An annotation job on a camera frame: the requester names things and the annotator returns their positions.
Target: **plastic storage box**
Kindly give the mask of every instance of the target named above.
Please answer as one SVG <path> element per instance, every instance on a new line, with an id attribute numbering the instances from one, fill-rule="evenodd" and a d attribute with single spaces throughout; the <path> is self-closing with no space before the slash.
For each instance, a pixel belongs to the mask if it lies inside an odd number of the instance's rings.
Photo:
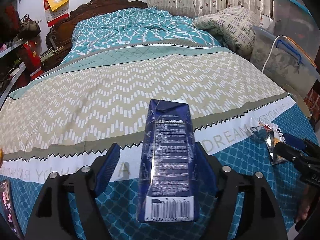
<path id="1" fill-rule="evenodd" d="M 256 36 L 250 62 L 261 71 L 276 36 L 258 26 L 253 26 L 253 30 Z M 287 84 L 305 98 L 320 75 L 307 57 L 284 39 L 276 45 L 263 73 L 280 87 Z"/>
<path id="2" fill-rule="evenodd" d="M 273 0 L 274 35 L 294 40 L 312 60 L 320 45 L 320 30 L 306 7 L 296 0 Z"/>

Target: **blue carton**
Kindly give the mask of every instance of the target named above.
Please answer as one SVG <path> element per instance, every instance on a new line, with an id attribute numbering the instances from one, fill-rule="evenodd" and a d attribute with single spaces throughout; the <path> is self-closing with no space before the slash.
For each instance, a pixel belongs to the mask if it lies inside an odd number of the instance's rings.
<path id="1" fill-rule="evenodd" d="M 139 222 L 198 219 L 196 158 L 188 104 L 152 99 L 141 154 Z"/>

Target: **metal screw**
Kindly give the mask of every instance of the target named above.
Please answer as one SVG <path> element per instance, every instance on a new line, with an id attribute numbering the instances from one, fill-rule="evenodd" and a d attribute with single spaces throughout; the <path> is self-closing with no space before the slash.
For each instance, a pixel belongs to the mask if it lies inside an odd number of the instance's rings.
<path id="1" fill-rule="evenodd" d="M 91 170 L 90 166 L 83 166 L 83 167 L 81 168 L 81 171 L 82 171 L 83 173 L 86 173 L 86 172 L 88 172 L 88 171 L 90 171 L 90 170 Z"/>
<path id="2" fill-rule="evenodd" d="M 51 178 L 51 179 L 54 179 L 55 177 L 57 177 L 58 176 L 58 173 L 57 172 L 51 172 L 50 173 L 50 175 L 49 175 L 49 177 Z"/>
<path id="3" fill-rule="evenodd" d="M 256 175 L 256 177 L 259 178 L 259 179 L 262 179 L 262 178 L 263 178 L 263 174 L 262 174 L 260 171 L 257 171 L 255 175 Z"/>
<path id="4" fill-rule="evenodd" d="M 231 168 L 230 168 L 229 166 L 223 166 L 223 167 L 222 167 L 222 170 L 223 170 L 224 172 L 230 172 L 230 171 L 231 171 Z"/>

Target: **black gripper frame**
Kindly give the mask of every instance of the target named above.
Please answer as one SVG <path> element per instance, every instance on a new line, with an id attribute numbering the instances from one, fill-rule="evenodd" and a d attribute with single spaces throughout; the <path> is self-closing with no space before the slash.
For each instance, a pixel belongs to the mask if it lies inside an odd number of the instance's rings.
<path id="1" fill-rule="evenodd" d="M 106 155 L 97 157 L 91 166 L 60 176 L 50 173 L 33 206 L 25 240 L 80 240 L 75 233 L 68 200 L 74 192 L 82 228 L 87 240 L 112 240 L 101 217 L 95 197 L 96 176 L 117 144 Z"/>
<path id="2" fill-rule="evenodd" d="M 244 192 L 236 240 L 287 240 L 287 231 L 277 200 L 261 172 L 244 175 L 222 166 L 208 155 L 199 142 L 207 162 L 217 177 L 217 202 L 201 240 L 226 240 L 230 231 L 239 192 Z"/>

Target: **barcode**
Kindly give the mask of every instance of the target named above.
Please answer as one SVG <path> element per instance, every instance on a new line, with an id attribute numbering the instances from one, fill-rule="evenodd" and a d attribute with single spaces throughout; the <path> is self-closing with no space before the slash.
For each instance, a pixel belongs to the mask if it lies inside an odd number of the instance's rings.
<path id="1" fill-rule="evenodd" d="M 146 197 L 146 221 L 191 221 L 194 217 L 193 197 Z"/>

